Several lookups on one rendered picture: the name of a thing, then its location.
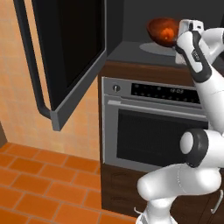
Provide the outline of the dark wood drawer front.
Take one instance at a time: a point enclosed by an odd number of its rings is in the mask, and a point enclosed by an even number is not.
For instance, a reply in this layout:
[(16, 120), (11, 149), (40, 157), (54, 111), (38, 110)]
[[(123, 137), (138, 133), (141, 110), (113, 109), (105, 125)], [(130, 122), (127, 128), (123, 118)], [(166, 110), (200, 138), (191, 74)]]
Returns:
[(137, 181), (144, 172), (113, 165), (101, 165), (101, 208), (111, 212), (137, 217), (147, 202), (137, 192)]

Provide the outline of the grey microwave turntable plate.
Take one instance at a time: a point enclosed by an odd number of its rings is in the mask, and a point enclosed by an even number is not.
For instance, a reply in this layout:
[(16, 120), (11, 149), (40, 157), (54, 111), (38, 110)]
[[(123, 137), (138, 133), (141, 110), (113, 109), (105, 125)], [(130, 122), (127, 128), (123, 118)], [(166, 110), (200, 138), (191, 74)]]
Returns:
[(155, 42), (141, 44), (139, 48), (147, 53), (153, 53), (157, 55), (172, 56), (172, 57), (176, 55), (176, 52), (172, 48), (158, 45)]

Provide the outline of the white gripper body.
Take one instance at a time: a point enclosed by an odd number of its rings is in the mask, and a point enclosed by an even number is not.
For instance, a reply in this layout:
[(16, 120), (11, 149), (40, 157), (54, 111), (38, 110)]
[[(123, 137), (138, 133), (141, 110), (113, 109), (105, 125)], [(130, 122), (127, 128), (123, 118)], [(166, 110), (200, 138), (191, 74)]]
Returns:
[[(182, 19), (179, 22), (178, 37), (180, 37), (184, 32), (187, 32), (189, 30), (189, 24), (190, 24), (189, 19)], [(175, 62), (179, 65), (185, 65), (186, 64), (185, 59), (178, 52), (176, 52)]]

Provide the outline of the black microwave door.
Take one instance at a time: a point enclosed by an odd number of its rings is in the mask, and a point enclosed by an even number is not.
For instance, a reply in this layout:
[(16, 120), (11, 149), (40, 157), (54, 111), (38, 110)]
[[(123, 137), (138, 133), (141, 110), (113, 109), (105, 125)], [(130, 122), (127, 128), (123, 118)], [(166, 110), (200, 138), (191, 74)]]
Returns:
[(67, 123), (106, 62), (106, 0), (31, 0), (52, 129)]

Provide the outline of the silver oven door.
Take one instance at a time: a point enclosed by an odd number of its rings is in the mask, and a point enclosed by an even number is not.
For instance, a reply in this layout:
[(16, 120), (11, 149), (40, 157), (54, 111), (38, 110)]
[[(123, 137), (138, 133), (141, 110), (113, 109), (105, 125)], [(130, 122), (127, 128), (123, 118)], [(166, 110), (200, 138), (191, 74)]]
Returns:
[(102, 106), (103, 163), (140, 172), (183, 164), (180, 138), (189, 129), (206, 127), (201, 108), (107, 96)]

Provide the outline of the orange squash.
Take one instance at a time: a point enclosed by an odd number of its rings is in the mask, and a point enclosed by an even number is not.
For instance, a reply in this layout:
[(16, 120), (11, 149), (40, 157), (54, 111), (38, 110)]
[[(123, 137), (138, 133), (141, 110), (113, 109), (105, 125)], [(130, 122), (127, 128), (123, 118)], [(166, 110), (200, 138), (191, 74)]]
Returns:
[(163, 41), (173, 41), (175, 37), (175, 32), (172, 28), (164, 28), (160, 32), (160, 37)]

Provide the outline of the dark microwave oven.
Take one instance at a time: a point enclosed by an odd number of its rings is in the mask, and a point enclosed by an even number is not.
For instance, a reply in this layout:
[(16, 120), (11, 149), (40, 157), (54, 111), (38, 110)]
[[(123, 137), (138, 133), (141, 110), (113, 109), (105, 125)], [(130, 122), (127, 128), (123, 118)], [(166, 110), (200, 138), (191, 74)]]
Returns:
[(146, 30), (153, 18), (197, 19), (206, 28), (221, 25), (224, 0), (108, 0), (107, 53), (112, 61), (174, 67), (173, 56), (146, 52), (150, 43)]

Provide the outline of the brown glossy bowl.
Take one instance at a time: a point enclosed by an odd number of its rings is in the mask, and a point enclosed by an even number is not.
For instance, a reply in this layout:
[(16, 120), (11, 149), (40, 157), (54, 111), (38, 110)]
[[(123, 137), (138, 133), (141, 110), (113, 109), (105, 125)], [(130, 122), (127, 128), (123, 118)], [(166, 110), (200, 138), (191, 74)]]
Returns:
[[(179, 33), (179, 21), (169, 17), (159, 17), (152, 19), (146, 26), (150, 38), (160, 46), (174, 47)], [(173, 41), (163, 41), (160, 32), (164, 28), (172, 28), (175, 32)]]

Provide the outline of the silver built-in oven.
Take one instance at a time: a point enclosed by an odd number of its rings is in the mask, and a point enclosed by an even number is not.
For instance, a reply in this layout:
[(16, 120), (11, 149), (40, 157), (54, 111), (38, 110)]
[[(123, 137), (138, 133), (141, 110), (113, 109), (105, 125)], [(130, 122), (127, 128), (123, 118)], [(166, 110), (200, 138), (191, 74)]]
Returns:
[(104, 77), (101, 92), (105, 165), (152, 172), (183, 164), (182, 135), (208, 128), (194, 87)]

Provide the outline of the dark brown cabinet corner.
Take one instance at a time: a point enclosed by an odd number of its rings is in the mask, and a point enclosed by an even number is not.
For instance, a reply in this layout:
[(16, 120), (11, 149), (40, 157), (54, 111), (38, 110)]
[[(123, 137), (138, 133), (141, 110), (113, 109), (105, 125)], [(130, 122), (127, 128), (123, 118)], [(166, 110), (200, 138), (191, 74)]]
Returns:
[(8, 141), (7, 141), (6, 135), (5, 135), (5, 133), (4, 133), (3, 126), (2, 126), (2, 124), (1, 124), (1, 122), (0, 122), (0, 148), (1, 148), (2, 146), (4, 146), (7, 142), (8, 142)]

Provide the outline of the dark wood oven cabinet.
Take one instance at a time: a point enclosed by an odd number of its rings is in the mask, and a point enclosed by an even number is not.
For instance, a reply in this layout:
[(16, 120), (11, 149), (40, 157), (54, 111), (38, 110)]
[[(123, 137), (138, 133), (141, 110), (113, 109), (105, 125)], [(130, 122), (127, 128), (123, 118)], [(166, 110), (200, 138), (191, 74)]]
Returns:
[[(107, 62), (98, 76), (101, 166), (104, 164), (102, 161), (102, 79), (104, 77), (170, 84), (196, 89), (187, 69)], [(154, 171), (142, 172), (146, 175)], [(221, 184), (217, 191), (204, 195), (178, 196), (171, 204), (171, 217), (178, 224), (224, 224), (224, 168), (220, 169), (220, 175)]]

